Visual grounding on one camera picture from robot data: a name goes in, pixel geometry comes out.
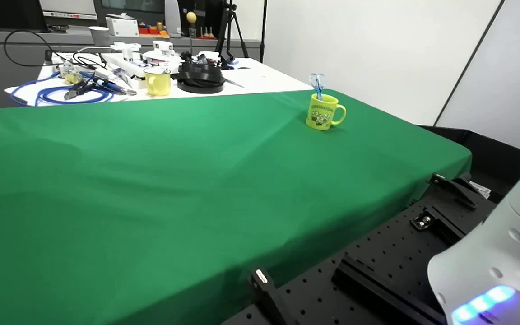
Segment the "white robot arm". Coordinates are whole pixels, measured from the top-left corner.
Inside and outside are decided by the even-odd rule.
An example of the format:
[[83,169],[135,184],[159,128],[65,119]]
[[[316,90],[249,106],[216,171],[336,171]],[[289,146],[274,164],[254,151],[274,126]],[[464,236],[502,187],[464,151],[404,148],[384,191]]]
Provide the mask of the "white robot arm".
[[520,325],[520,180],[428,261],[428,281],[448,325]]

